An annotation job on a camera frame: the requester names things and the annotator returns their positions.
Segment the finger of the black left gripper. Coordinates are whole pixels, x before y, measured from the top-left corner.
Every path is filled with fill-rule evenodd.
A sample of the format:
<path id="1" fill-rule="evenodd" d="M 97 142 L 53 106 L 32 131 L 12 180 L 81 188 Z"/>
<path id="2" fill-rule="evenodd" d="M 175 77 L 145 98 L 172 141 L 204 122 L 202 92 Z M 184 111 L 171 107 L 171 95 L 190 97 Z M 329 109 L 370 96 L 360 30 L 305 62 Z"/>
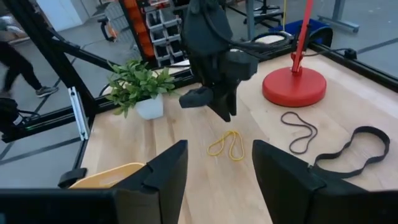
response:
<path id="1" fill-rule="evenodd" d="M 213 99 L 209 102 L 211 108 L 223 121 L 230 122 L 231 117 L 227 104 L 228 91 L 223 88 L 212 88 Z"/>
<path id="2" fill-rule="evenodd" d="M 239 83 L 235 83 L 229 93 L 229 113 L 231 116 L 236 116 L 237 113 L 237 106 L 236 106 L 236 93 Z"/>

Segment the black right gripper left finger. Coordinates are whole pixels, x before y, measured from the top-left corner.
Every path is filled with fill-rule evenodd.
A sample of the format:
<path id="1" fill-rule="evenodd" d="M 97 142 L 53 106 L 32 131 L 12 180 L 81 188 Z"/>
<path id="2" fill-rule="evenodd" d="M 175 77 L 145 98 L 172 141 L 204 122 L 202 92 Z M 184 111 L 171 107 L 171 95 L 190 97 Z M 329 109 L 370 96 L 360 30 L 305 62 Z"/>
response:
<path id="1" fill-rule="evenodd" d="M 117 224 L 178 224 L 187 166 L 188 141 L 180 140 L 114 185 Z"/>

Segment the yellow rubber band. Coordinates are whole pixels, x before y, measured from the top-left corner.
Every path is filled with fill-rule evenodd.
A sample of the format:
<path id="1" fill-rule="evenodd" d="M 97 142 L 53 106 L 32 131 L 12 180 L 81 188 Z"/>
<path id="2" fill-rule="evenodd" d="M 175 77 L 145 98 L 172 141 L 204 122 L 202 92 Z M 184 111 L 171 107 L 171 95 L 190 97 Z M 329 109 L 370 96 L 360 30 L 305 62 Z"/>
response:
<path id="1" fill-rule="evenodd" d="M 228 137 L 232 137 L 229 145 L 228 155 L 232 161 L 241 161 L 245 157 L 244 142 L 242 135 L 237 131 L 227 131 L 225 132 L 217 141 L 210 144 L 206 152 L 209 156 L 218 156 L 221 154 L 226 147 L 226 140 Z M 236 154 L 235 147 L 236 144 L 240 144 L 240 152 Z"/>

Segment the thin black rubber band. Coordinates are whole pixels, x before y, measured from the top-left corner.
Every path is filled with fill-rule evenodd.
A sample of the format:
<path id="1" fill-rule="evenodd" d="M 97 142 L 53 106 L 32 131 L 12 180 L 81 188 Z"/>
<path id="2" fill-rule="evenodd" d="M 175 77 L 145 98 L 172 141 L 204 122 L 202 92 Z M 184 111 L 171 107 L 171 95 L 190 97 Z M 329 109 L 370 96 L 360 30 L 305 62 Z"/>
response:
<path id="1" fill-rule="evenodd" d="M 287 122 L 285 120 L 285 117 L 287 115 L 294 115 L 299 121 L 300 123 L 291 123 L 291 122 Z M 296 112 L 293 111 L 288 111 L 285 112 L 281 117 L 280 117 L 280 121 L 288 126 L 296 126 L 296 127 L 301 127 L 301 128 L 305 128 L 307 130 L 309 130 L 309 134 L 308 135 L 304 135 L 301 137 L 298 137 L 296 139 L 294 139 L 290 144 L 289 144 L 289 151 L 292 152 L 293 154 L 296 155 L 301 155 L 301 154 L 305 154 L 308 151 L 309 145 L 312 143 L 312 141 L 315 139 L 315 137 L 318 135 L 318 129 L 313 125 L 310 124 L 308 122 L 306 122 L 305 120 L 303 120 Z M 305 149 L 302 151 L 295 151 L 293 150 L 292 146 L 297 143 L 298 141 L 304 140 L 304 139 L 308 139 L 306 145 L 305 145 Z"/>

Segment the wide black rubber band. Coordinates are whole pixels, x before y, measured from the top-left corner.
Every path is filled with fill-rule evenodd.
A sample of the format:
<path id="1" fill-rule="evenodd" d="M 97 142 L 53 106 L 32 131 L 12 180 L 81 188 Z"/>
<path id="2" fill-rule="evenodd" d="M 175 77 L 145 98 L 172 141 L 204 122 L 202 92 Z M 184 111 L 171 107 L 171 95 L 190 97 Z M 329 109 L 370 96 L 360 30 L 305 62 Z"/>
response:
<path id="1" fill-rule="evenodd" d="M 361 168 L 353 170 L 351 172 L 335 172 L 335 171 L 331 171 L 331 170 L 326 170 L 326 169 L 321 168 L 317 164 L 317 162 L 319 162 L 320 160 L 333 160 L 333 159 L 340 157 L 342 155 L 342 153 L 344 152 L 344 150 L 351 146 L 351 143 L 353 142 L 354 137 L 357 134 L 361 134 L 361 133 L 372 134 L 375 137 L 379 138 L 384 145 L 383 154 L 380 156 L 374 156 L 374 157 L 368 158 Z M 315 158 L 313 165 L 308 167 L 308 170 L 312 173 L 316 173 L 318 175 L 322 175 L 322 176 L 334 178 L 334 179 L 352 178 L 352 177 L 355 177 L 355 176 L 361 174 L 366 166 L 383 161 L 389 153 L 390 143 L 391 143 L 391 139 L 384 131 L 382 131 L 378 128 L 372 127 L 372 126 L 360 126 L 353 131 L 349 141 L 347 143 L 345 143 L 343 145 L 343 147 L 338 152 L 319 154 Z"/>

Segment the yellow plastic bin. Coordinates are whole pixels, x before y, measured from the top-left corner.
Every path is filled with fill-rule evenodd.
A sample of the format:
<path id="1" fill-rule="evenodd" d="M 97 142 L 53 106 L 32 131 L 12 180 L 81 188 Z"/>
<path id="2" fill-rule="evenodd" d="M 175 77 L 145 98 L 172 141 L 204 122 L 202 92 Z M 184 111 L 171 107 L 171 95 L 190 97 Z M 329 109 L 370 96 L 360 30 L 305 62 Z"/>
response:
<path id="1" fill-rule="evenodd" d="M 75 182 L 70 189 L 108 189 L 143 168 L 144 164 L 133 162 L 115 167 Z"/>

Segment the blue plastic floor bin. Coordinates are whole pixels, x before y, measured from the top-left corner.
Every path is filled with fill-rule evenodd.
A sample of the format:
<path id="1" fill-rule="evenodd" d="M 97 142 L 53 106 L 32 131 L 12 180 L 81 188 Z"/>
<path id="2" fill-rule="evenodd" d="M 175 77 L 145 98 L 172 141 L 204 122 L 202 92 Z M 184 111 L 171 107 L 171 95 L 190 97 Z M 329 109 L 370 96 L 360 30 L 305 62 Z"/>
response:
<path id="1" fill-rule="evenodd" d="M 285 31 L 291 35 L 301 31 L 302 20 L 290 22 L 285 25 Z M 310 19 L 309 20 L 310 41 L 323 44 L 328 47 L 332 44 L 333 29 L 326 23 Z"/>

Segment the shelf rack with small bins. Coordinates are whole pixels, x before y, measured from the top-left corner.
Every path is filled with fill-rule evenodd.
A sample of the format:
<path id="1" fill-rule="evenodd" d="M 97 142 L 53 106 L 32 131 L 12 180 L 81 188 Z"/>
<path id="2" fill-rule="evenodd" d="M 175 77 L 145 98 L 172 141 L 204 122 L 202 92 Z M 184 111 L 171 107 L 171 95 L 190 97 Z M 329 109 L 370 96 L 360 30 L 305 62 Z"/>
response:
<path id="1" fill-rule="evenodd" d="M 118 0 L 132 34 L 133 46 L 153 67 L 186 59 L 182 49 L 182 18 L 174 12 L 177 0 Z"/>

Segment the red desk lamp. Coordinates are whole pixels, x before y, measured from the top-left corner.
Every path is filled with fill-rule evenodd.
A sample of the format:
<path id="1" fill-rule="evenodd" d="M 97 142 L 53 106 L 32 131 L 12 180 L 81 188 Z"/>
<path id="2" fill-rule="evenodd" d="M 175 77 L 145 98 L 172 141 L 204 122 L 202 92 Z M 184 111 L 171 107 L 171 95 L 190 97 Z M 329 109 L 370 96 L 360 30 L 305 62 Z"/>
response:
<path id="1" fill-rule="evenodd" d="M 262 94 L 268 101 L 285 107 L 304 107 L 322 100 L 326 93 L 325 77 L 301 66 L 305 46 L 309 43 L 309 21 L 313 0 L 307 0 L 299 35 L 292 42 L 294 51 L 290 54 L 291 67 L 270 72 L 262 82 Z"/>

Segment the green plant in white pot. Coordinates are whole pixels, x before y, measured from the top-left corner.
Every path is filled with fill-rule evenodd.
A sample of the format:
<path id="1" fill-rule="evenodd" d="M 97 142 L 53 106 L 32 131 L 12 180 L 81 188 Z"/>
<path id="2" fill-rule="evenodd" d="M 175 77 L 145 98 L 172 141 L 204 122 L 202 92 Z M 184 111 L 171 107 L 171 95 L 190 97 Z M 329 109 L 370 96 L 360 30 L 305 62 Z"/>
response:
<path id="1" fill-rule="evenodd" d="M 106 99 L 118 108 L 115 115 L 127 117 L 135 110 L 145 120 L 160 118 L 164 115 L 163 94 L 173 92 L 174 77 L 168 68 L 153 71 L 140 60 L 130 60 L 124 65 L 112 64 L 113 73 L 108 78 L 110 93 Z"/>

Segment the black office chair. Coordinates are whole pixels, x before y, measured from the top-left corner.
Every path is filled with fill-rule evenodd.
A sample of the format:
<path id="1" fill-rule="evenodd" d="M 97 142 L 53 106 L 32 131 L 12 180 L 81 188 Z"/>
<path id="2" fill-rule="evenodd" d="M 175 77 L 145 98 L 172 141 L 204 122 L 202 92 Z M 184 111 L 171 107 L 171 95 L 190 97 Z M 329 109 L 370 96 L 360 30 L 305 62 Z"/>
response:
<path id="1" fill-rule="evenodd" d="M 254 24 L 262 25 L 264 27 L 273 28 L 275 24 L 277 26 L 282 25 L 284 18 L 284 11 L 280 6 L 273 6 L 267 3 L 267 0 L 231 0 L 227 4 L 227 8 L 244 16 L 243 24 L 248 23 L 249 9 L 246 9 L 246 4 L 250 1 L 250 6 L 252 7 L 251 12 L 254 16 Z"/>

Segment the black table clamp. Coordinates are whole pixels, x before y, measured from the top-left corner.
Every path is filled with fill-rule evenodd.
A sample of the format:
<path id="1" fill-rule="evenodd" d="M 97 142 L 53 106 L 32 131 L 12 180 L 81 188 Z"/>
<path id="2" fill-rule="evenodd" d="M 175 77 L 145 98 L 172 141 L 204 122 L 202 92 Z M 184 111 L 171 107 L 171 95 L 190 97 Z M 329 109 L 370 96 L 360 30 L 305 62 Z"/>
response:
<path id="1" fill-rule="evenodd" d="M 67 189 L 71 187 L 78 180 L 85 178 L 86 173 L 87 173 L 87 168 L 70 170 L 61 175 L 60 180 L 58 182 L 58 187 L 61 189 Z"/>

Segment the small black orange cart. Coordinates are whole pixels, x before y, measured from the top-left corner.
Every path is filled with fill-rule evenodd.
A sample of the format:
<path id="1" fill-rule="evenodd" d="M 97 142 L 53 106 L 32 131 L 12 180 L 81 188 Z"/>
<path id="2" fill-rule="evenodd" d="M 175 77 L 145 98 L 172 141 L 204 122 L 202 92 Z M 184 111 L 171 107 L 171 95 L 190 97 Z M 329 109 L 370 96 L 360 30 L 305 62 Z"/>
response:
<path id="1" fill-rule="evenodd" d="M 112 28 L 111 23 L 107 17 L 102 17 L 97 20 L 100 23 L 101 32 L 108 42 L 115 42 L 117 39 L 117 33 Z"/>

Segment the person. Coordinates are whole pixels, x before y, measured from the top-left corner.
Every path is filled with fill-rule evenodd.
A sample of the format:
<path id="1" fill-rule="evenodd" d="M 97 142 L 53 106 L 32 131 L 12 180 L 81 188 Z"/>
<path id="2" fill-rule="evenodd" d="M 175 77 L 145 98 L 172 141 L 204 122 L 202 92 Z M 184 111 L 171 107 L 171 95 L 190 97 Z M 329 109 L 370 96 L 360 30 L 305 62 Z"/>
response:
<path id="1" fill-rule="evenodd" d="M 39 98 L 52 95 L 58 91 L 56 86 L 43 86 L 36 77 L 32 64 L 13 46 L 1 39 L 0 63 L 7 67 L 4 83 L 0 90 L 0 97 L 11 98 L 12 86 L 19 75 L 23 76 Z"/>

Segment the silver frame bracket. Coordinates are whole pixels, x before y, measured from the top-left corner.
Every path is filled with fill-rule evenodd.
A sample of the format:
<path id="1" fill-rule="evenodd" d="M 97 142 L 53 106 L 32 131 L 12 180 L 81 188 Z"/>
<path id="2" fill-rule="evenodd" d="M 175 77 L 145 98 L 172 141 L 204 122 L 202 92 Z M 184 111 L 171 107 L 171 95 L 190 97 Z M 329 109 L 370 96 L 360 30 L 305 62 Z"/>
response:
<path id="1" fill-rule="evenodd" d="M 68 88 L 68 92 L 69 92 L 70 101 L 71 101 L 71 105 L 73 108 L 73 113 L 75 116 L 76 124 L 78 127 L 80 139 L 82 141 L 89 140 L 90 130 L 89 130 L 88 120 L 87 120 L 87 117 L 85 114 L 85 109 L 83 107 L 80 94 L 74 86 L 71 88 Z"/>

